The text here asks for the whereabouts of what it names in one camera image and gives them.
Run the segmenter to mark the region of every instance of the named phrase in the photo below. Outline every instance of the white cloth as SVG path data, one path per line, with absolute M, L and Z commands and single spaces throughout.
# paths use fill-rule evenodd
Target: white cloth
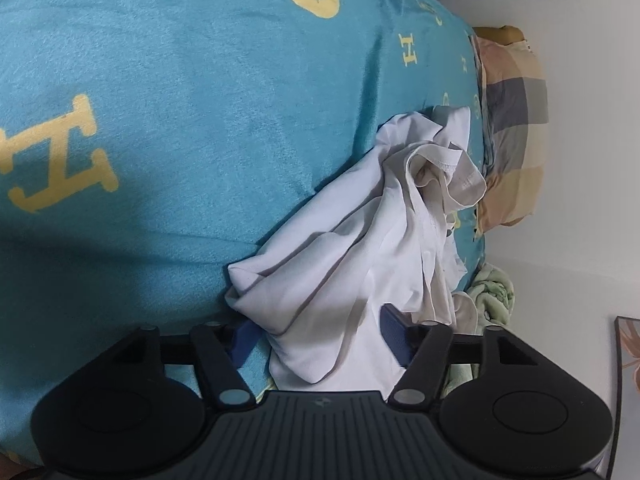
M 454 301 L 440 264 L 447 215 L 486 189 L 465 151 L 469 120 L 466 107 L 393 117 L 360 162 L 229 266 L 227 300 L 267 331 L 280 389 L 388 396 L 404 370 L 380 335 L 384 303 L 475 331 L 473 302 Z
M 460 280 L 466 275 L 466 267 L 458 256 L 458 247 L 453 234 L 447 236 L 442 250 L 442 270 L 444 272 L 444 280 L 450 291 L 456 290 Z

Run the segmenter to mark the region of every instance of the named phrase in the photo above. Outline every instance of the teal blanket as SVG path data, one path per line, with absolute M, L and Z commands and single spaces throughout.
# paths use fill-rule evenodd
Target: teal blanket
M 226 266 L 392 115 L 471 107 L 481 163 L 471 29 L 435 0 L 0 0 L 0 30 L 0 445 L 32 460 L 48 389 L 142 322 L 229 316 Z

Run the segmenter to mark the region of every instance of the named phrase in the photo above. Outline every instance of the yellow fabric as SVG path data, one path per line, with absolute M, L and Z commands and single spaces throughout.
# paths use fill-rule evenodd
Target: yellow fabric
M 525 168 L 487 178 L 487 191 L 478 204 L 478 224 L 485 233 L 498 225 L 515 225 L 533 213 L 544 169 Z
M 474 31 L 480 38 L 491 40 L 501 45 L 517 43 L 518 41 L 523 41 L 525 39 L 522 31 L 517 27 L 512 27 L 511 25 L 505 25 L 501 28 L 474 27 Z

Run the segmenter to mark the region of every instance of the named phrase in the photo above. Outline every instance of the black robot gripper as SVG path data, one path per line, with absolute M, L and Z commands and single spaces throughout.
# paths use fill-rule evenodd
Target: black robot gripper
M 500 327 L 413 325 L 391 305 L 383 338 L 407 368 L 379 392 L 267 392 L 237 372 L 248 320 L 161 336 L 142 327 L 51 390 L 31 433 L 48 480 L 499 480 L 599 478 L 612 419 L 564 370 Z M 193 365 L 200 396 L 164 375 Z M 478 378 L 444 399 L 452 364 Z

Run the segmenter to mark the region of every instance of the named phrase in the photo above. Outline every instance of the pillow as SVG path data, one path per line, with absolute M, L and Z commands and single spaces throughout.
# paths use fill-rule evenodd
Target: pillow
M 481 233 L 533 213 L 542 185 L 548 112 L 546 82 L 526 40 L 501 45 L 476 37 L 487 190 Z

